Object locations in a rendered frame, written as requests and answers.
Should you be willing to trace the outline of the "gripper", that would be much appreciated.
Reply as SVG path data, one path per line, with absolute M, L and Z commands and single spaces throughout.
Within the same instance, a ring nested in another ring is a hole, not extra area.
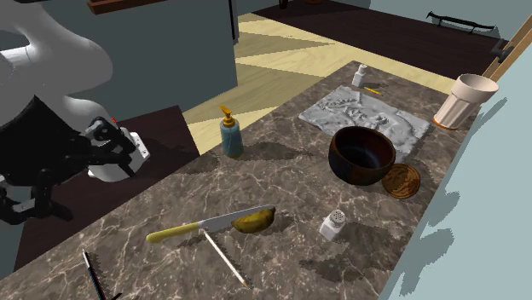
M 33 195 L 33 207 L 24 208 L 24 204 L 8 197 L 0 181 L 0 220 L 10 225 L 48 216 L 71 221 L 72 212 L 51 198 L 56 177 L 48 170 L 59 166 L 68 155 L 90 154 L 85 159 L 89 165 L 116 164 L 128 177 L 135 175 L 130 168 L 130 155 L 136 146 L 121 129 L 96 117 L 84 136 L 37 97 L 14 119 L 0 126 L 0 175 L 11 185 L 32 186 Z M 104 144 L 90 146 L 89 139 Z

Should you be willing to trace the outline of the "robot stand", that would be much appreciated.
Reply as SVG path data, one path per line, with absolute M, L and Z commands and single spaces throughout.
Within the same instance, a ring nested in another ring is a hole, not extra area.
M 178 106 L 123 120 L 119 125 L 133 130 L 141 137 L 150 157 L 131 179 L 103 182 L 87 175 L 79 175 L 55 187 L 53 200 L 69 208 L 73 219 L 66 222 L 52 216 L 28 221 L 22 230 L 14 261 L 15 270 L 200 155 Z

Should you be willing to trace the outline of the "dark pen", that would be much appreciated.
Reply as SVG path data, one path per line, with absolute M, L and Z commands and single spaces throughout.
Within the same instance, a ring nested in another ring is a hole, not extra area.
M 86 267 L 87 267 L 87 269 L 88 269 L 88 271 L 90 273 L 90 278 L 91 278 L 91 280 L 93 282 L 93 285 L 95 287 L 95 290 L 96 290 L 96 293 L 97 293 L 97 295 L 99 297 L 99 300 L 107 300 L 107 298 L 105 296 L 105 293 L 102 290 L 100 282 L 99 282 L 99 280 L 97 278 L 96 272 L 95 272 L 95 270 L 94 270 L 94 268 L 93 268 L 93 266 L 91 264 L 89 254 L 88 254 L 88 252 L 85 249 L 82 250 L 82 255 L 83 255 Z

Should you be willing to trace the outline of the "blue soap dispenser yellow pump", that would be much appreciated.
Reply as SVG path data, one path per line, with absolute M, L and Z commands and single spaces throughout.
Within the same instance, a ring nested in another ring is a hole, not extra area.
M 223 151 L 228 157 L 237 158 L 244 151 L 240 124 L 233 117 L 230 109 L 223 105 L 220 105 L 220 108 L 224 113 L 223 120 L 220 123 Z

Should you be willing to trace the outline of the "white pencil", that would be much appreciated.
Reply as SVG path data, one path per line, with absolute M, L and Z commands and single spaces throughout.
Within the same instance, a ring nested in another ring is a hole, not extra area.
M 222 258 L 222 260 L 226 263 L 228 268 L 231 270 L 231 272 L 234 274 L 234 276 L 239 280 L 239 282 L 245 287 L 249 288 L 249 285 L 246 283 L 246 280 L 243 278 L 243 276 L 239 273 L 239 271 L 236 269 L 236 267 L 229 261 L 229 259 L 226 257 L 226 255 L 222 252 L 222 250 L 219 248 L 217 243 L 214 241 L 214 239 L 210 236 L 210 234 L 202 229 L 201 230 L 203 235 L 206 237 L 206 239 L 209 241 L 211 246 L 214 248 L 214 250 L 217 252 L 217 254 Z

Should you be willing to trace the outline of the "brown wooden shelf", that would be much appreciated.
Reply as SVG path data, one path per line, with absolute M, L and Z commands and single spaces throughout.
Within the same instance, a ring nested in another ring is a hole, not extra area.
M 88 0 L 87 5 L 93 14 L 107 14 L 164 1 L 166 0 Z

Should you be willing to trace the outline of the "yellow brown potato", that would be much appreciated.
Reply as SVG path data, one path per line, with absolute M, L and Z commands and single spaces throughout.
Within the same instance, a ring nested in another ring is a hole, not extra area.
M 268 228 L 275 220 L 275 208 L 261 210 L 232 221 L 231 225 L 243 234 L 254 234 Z

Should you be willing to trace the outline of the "white salt shaker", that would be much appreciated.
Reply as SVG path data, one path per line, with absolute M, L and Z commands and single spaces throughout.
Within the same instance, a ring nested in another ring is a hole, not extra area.
M 333 210 L 320 226 L 320 234 L 327 240 L 333 241 L 346 223 L 346 216 L 341 210 Z

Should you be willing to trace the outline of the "dark brown bowl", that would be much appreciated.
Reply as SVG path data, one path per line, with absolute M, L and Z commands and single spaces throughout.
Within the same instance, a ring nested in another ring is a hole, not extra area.
M 341 180 L 369 186 L 383 179 L 396 161 L 391 140 L 374 129 L 348 126 L 338 130 L 330 142 L 328 163 Z

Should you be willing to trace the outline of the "grey crumpled cloth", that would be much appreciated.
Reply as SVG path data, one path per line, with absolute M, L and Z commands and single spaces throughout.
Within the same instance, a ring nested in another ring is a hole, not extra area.
M 377 130 L 391 140 L 397 163 L 405 160 L 430 127 L 427 121 L 409 112 L 345 86 L 301 112 L 299 118 L 330 136 L 348 126 Z

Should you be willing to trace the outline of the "small white bottle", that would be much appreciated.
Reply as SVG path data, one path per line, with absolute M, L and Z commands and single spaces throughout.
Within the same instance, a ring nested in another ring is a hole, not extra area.
M 367 65 L 360 64 L 355 72 L 351 84 L 360 88 L 364 84 Z

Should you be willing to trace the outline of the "brown round coaster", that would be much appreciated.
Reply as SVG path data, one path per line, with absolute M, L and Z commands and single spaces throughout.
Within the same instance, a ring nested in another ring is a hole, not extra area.
M 381 180 L 386 192 L 396 199 L 414 196 L 420 187 L 419 172 L 408 164 L 394 164 Z

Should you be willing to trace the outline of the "white ribbed cup orange base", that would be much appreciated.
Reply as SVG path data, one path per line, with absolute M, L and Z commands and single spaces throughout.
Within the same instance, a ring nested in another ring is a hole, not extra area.
M 488 101 L 499 85 L 476 74 L 462 74 L 454 82 L 450 94 L 433 117 L 433 122 L 448 130 L 457 130 L 481 104 Z

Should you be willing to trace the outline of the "yellow handled kitchen knife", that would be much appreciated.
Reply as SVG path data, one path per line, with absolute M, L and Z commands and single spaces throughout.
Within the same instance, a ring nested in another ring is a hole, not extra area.
M 249 216 L 252 213 L 271 208 L 275 207 L 273 205 L 262 205 L 250 209 L 245 209 L 242 211 L 228 213 L 222 216 L 215 216 L 198 222 L 192 222 L 175 228 L 169 228 L 162 231 L 150 233 L 147 235 L 146 240 L 150 243 L 159 243 L 163 239 L 170 238 L 172 236 L 177 236 L 180 234 L 186 234 L 196 229 L 206 229 L 210 232 L 217 232 L 225 228 L 233 228 L 231 225 L 232 221 L 235 221 L 240 217 Z

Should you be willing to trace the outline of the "black wall rack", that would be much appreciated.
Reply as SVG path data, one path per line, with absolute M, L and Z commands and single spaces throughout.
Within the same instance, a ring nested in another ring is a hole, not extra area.
M 431 22 L 438 27 L 448 26 L 449 28 L 460 30 L 468 29 L 469 34 L 472 34 L 477 30 L 480 30 L 481 32 L 491 32 L 496 28 L 496 26 L 486 26 L 470 20 L 435 14 L 433 11 L 430 11 L 426 15 L 426 19 L 430 19 Z

